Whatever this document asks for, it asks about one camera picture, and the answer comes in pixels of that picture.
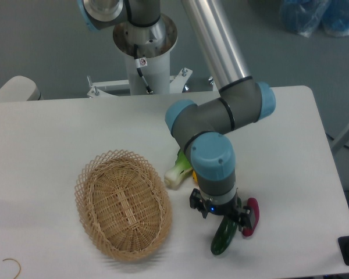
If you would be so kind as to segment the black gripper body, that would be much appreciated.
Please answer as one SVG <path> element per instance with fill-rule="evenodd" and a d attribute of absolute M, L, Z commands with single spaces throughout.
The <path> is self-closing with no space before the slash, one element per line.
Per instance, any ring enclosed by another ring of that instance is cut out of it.
<path fill-rule="evenodd" d="M 216 216 L 226 216 L 238 223 L 240 221 L 239 209 L 241 205 L 242 201 L 238 195 L 235 195 L 229 202 L 222 205 L 216 205 L 201 198 L 200 212 L 204 219 L 207 218 L 207 215 L 213 214 Z"/>

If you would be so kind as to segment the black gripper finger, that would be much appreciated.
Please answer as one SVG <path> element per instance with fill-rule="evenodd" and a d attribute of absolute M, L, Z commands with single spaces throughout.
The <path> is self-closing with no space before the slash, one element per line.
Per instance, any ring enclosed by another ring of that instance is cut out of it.
<path fill-rule="evenodd" d="M 197 209 L 201 214 L 204 219 L 206 219 L 208 215 L 208 211 L 203 204 L 201 193 L 199 189 L 194 188 L 192 190 L 192 193 L 189 197 L 189 203 L 190 203 L 190 208 L 192 209 Z"/>
<path fill-rule="evenodd" d="M 252 218 L 253 218 L 252 209 L 249 206 L 244 206 L 241 222 L 240 222 L 242 229 L 244 227 L 248 227 L 248 228 L 252 227 L 252 224 L 253 224 Z"/>

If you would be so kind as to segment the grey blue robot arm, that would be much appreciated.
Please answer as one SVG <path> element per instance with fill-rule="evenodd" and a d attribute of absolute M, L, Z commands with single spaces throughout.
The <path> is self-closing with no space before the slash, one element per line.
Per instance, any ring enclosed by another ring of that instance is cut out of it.
<path fill-rule="evenodd" d="M 159 1 L 79 1 L 90 30 L 113 28 L 113 42 L 123 54 L 133 95 L 168 94 L 169 54 L 177 42 L 172 20 Z M 250 236 L 259 221 L 258 204 L 237 204 L 235 156 L 226 134 L 270 116 L 275 95 L 254 81 L 218 1 L 183 1 L 219 97 L 203 105 L 179 101 L 166 112 L 170 133 L 191 163 L 199 189 L 190 205 L 203 216 L 224 215 Z"/>

